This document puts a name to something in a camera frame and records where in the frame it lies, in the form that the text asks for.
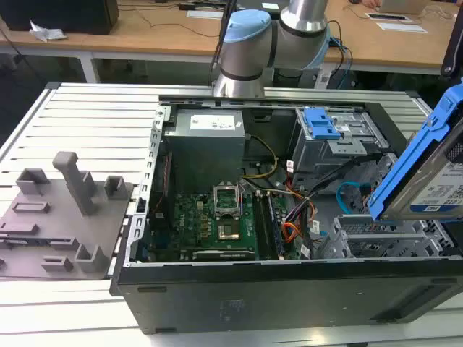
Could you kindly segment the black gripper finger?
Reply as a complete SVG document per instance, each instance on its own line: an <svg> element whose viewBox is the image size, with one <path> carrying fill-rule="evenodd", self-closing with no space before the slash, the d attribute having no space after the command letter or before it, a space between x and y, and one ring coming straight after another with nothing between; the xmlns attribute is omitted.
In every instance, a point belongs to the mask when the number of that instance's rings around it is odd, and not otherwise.
<svg viewBox="0 0 463 347"><path fill-rule="evenodd" d="M462 69L462 7L459 8L441 65L441 76L453 78Z"/></svg>

